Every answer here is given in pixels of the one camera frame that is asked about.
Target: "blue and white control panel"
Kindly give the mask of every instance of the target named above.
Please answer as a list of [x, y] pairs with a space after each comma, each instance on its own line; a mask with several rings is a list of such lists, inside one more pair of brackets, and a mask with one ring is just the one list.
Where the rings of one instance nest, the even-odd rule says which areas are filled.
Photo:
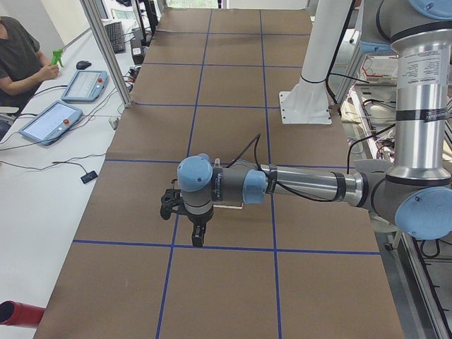
[[77, 107], [56, 101], [22, 127], [19, 133], [40, 145], [51, 145], [80, 119], [82, 113]]
[[93, 102], [108, 81], [106, 71], [77, 71], [61, 99], [65, 102]]

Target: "device screen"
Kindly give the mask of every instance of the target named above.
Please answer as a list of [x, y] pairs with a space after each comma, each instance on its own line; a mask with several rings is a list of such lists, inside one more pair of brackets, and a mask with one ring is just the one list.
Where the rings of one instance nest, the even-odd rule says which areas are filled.
[[37, 139], [45, 140], [49, 134], [54, 132], [55, 129], [61, 125], [63, 120], [69, 119], [75, 112], [77, 111], [73, 108], [56, 103], [55, 106], [44, 114], [41, 114], [33, 124], [24, 129], [24, 132], [27, 132]]
[[90, 97], [100, 75], [100, 72], [78, 72], [66, 96]]

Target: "green clip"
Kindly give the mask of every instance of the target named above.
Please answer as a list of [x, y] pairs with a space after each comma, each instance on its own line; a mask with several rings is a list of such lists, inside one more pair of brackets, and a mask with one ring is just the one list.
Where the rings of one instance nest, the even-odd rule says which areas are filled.
[[50, 66], [56, 65], [57, 62], [59, 62], [61, 67], [64, 67], [63, 63], [61, 62], [61, 55], [63, 55], [62, 49], [57, 49], [56, 51], [54, 51], [54, 57], [52, 58], [52, 62], [50, 63]]

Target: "red cylinder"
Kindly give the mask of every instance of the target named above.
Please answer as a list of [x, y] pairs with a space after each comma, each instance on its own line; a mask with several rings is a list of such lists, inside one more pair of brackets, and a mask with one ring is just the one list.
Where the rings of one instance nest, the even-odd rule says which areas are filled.
[[0, 304], [0, 325], [37, 328], [44, 311], [42, 307], [7, 301]]

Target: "computer mouse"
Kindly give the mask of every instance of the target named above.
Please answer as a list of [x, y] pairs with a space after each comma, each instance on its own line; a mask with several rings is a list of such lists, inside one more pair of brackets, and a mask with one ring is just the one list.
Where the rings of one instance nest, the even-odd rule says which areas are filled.
[[89, 66], [91, 66], [89, 61], [82, 60], [76, 64], [76, 69], [87, 69]]

